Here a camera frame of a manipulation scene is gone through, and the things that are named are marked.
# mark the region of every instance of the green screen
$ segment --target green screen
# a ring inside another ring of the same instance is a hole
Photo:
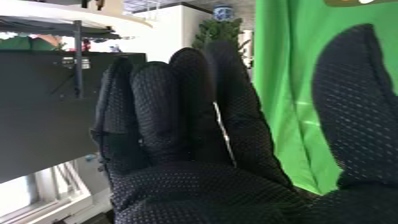
[[[340,32],[372,23],[384,63],[398,81],[398,3],[331,7],[324,0],[256,1],[255,84],[272,127],[276,153],[296,185],[319,194],[336,189],[331,155],[312,99],[324,47]]]

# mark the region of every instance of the black glove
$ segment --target black glove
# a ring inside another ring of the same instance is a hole
[[[93,137],[121,224],[299,222],[304,203],[274,156],[239,50],[214,43],[207,55],[217,94],[194,49],[134,72],[121,58],[105,74]]]
[[[326,48],[313,96],[344,173],[306,223],[398,223],[398,98],[372,25],[349,29]]]

